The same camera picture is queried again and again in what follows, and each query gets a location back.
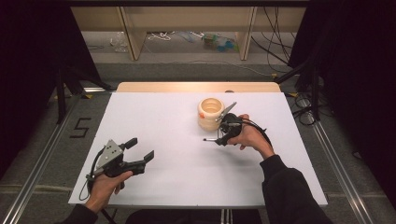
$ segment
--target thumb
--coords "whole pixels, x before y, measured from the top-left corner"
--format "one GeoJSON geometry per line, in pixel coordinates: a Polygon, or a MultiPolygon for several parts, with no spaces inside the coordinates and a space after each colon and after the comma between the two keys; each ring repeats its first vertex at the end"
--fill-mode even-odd
{"type": "Polygon", "coordinates": [[[122,182],[124,180],[127,180],[129,177],[131,177],[134,173],[132,171],[127,171],[122,173],[121,175],[117,176],[117,179],[122,182]]]}
{"type": "Polygon", "coordinates": [[[238,143],[238,136],[236,136],[236,137],[234,137],[234,138],[230,138],[230,139],[228,139],[228,141],[227,141],[227,144],[228,145],[235,145],[235,144],[237,144],[238,143]]]}

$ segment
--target black sleeve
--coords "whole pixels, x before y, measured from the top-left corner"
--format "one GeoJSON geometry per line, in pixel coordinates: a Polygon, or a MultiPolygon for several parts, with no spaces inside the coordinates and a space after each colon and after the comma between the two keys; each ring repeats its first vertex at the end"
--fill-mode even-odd
{"type": "Polygon", "coordinates": [[[76,204],[69,217],[58,224],[93,224],[97,219],[98,216],[89,208],[82,204],[76,204]]]}
{"type": "Polygon", "coordinates": [[[312,196],[303,174],[278,155],[260,163],[262,194],[270,223],[332,223],[312,196]]]}

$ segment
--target person's left hand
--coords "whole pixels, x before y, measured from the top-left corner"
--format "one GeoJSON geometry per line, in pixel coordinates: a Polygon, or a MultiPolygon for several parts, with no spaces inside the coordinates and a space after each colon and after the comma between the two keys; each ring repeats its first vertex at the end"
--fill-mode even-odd
{"type": "Polygon", "coordinates": [[[97,176],[93,183],[90,199],[85,203],[85,206],[97,214],[107,206],[113,192],[115,194],[120,192],[122,181],[127,180],[132,175],[132,171],[127,171],[116,177],[97,176]]]}

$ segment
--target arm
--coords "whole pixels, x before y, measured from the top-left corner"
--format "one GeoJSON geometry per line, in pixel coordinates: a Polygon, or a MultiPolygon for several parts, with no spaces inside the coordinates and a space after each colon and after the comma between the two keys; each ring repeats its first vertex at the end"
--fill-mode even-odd
{"type": "Polygon", "coordinates": [[[107,206],[111,194],[113,192],[118,194],[120,192],[120,183],[131,177],[132,174],[132,171],[128,171],[113,178],[106,175],[97,176],[93,183],[90,199],[85,205],[77,204],[69,217],[60,223],[94,223],[98,218],[97,213],[107,206]]]}
{"type": "MultiPolygon", "coordinates": [[[[240,117],[248,120],[248,115],[240,117]]],[[[228,144],[241,144],[241,150],[253,147],[262,155],[262,193],[271,223],[332,223],[313,198],[303,174],[288,168],[254,127],[243,125],[228,144]]]]}

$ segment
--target wire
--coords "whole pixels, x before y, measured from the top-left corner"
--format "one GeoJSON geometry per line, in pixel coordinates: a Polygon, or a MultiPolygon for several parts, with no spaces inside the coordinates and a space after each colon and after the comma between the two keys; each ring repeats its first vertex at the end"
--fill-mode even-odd
{"type": "MultiPolygon", "coordinates": [[[[146,46],[146,44],[143,43],[143,46],[148,50],[148,52],[150,52],[151,54],[154,55],[154,53],[146,46]]],[[[257,74],[262,75],[262,76],[265,76],[265,77],[271,77],[271,75],[269,75],[269,74],[264,74],[264,73],[258,72],[258,71],[254,70],[254,69],[252,69],[252,68],[249,68],[249,67],[241,66],[241,65],[238,65],[238,64],[235,64],[235,63],[229,63],[229,62],[226,62],[226,61],[219,61],[219,60],[215,60],[215,61],[208,61],[208,60],[193,60],[193,61],[186,61],[186,62],[178,62],[178,61],[174,61],[174,62],[162,62],[162,61],[159,61],[159,60],[156,60],[156,61],[157,61],[158,63],[164,63],[164,64],[168,64],[168,63],[227,63],[227,64],[233,65],[233,66],[235,66],[235,67],[238,67],[238,68],[247,69],[247,70],[249,70],[249,71],[251,71],[251,72],[257,73],[257,74]]]]}
{"type": "Polygon", "coordinates": [[[111,216],[108,214],[108,212],[105,209],[101,210],[103,216],[105,216],[105,218],[107,219],[107,221],[109,221],[110,224],[117,224],[113,218],[111,218],[111,216]]]}
{"type": "Polygon", "coordinates": [[[151,33],[151,36],[148,37],[149,40],[154,39],[154,38],[158,38],[158,39],[166,40],[166,41],[171,40],[171,37],[168,35],[167,32],[165,32],[165,33],[160,32],[160,35],[155,35],[154,33],[151,33]]]}
{"type": "MultiPolygon", "coordinates": [[[[294,106],[297,105],[297,107],[299,107],[300,109],[292,112],[291,114],[295,119],[299,118],[300,123],[302,123],[303,125],[305,126],[313,125],[316,122],[316,120],[313,117],[313,113],[311,112],[313,109],[311,105],[311,101],[309,99],[309,96],[300,97],[301,95],[303,94],[299,94],[296,98],[294,98],[294,104],[290,107],[290,110],[292,110],[294,106]],[[308,122],[303,121],[303,116],[310,117],[310,119],[312,120],[308,122]]],[[[334,117],[333,114],[329,115],[320,110],[321,108],[326,108],[326,107],[330,107],[330,106],[328,104],[318,105],[318,112],[327,117],[334,117]]]]}
{"type": "Polygon", "coordinates": [[[265,12],[265,16],[267,17],[268,21],[270,22],[271,28],[273,30],[273,35],[271,37],[270,46],[271,46],[271,43],[273,43],[273,38],[274,38],[274,35],[275,35],[277,37],[277,39],[279,40],[280,45],[282,46],[282,50],[283,50],[283,53],[285,54],[285,57],[287,58],[287,60],[289,60],[290,56],[289,56],[289,54],[287,53],[287,51],[286,51],[286,49],[284,47],[284,44],[282,42],[282,38],[280,37],[280,29],[279,29],[279,22],[278,22],[279,7],[276,7],[276,10],[275,10],[276,20],[275,20],[274,24],[272,23],[269,15],[267,13],[266,8],[264,7],[263,9],[264,9],[264,12],[265,12]]]}
{"type": "Polygon", "coordinates": [[[238,120],[238,119],[236,119],[236,120],[229,120],[229,119],[226,119],[224,122],[222,122],[221,124],[220,124],[220,126],[219,126],[219,128],[218,128],[218,139],[219,139],[219,133],[222,133],[222,135],[224,136],[224,132],[226,132],[226,133],[229,133],[231,130],[228,130],[228,131],[225,131],[224,129],[223,129],[223,127],[221,127],[222,125],[226,125],[226,126],[228,126],[229,128],[231,127],[231,124],[240,124],[240,125],[243,125],[243,124],[245,124],[245,125],[248,125],[248,126],[251,126],[251,127],[253,127],[253,128],[255,128],[255,129],[257,129],[261,134],[262,134],[262,136],[265,138],[265,140],[270,144],[270,145],[272,145],[272,143],[271,143],[271,140],[269,139],[269,137],[268,137],[268,135],[265,133],[265,131],[267,130],[267,129],[263,129],[263,128],[261,128],[257,123],[255,123],[255,122],[253,122],[252,120],[250,120],[250,119],[240,119],[240,120],[238,120]]]}
{"type": "Polygon", "coordinates": [[[81,189],[81,191],[79,192],[78,198],[79,198],[80,201],[84,201],[84,200],[88,199],[88,197],[90,197],[90,193],[88,193],[88,194],[87,194],[87,197],[85,197],[85,198],[83,198],[83,199],[81,198],[82,191],[85,189],[85,186],[87,185],[87,183],[88,183],[88,179],[85,181],[84,186],[82,186],[82,189],[81,189]]]}
{"type": "Polygon", "coordinates": [[[262,45],[260,45],[254,38],[253,36],[251,37],[251,39],[259,46],[259,48],[265,50],[267,53],[271,54],[272,56],[276,57],[278,60],[280,60],[282,63],[284,64],[288,64],[288,62],[286,62],[285,60],[279,58],[278,56],[276,56],[273,52],[271,52],[269,49],[266,49],[265,47],[263,47],[262,45]]]}
{"type": "Polygon", "coordinates": [[[114,209],[114,212],[113,212],[113,215],[111,216],[111,219],[114,220],[114,218],[116,218],[116,214],[117,214],[118,211],[119,211],[118,208],[115,208],[115,209],[114,209]]]}
{"type": "MultiPolygon", "coordinates": [[[[264,35],[264,32],[262,32],[262,36],[263,36],[266,40],[271,41],[267,36],[264,35]]],[[[282,44],[279,44],[279,43],[276,43],[276,42],[273,42],[273,44],[282,46],[282,47],[284,47],[284,48],[292,49],[291,46],[282,45],[282,44]]]]}

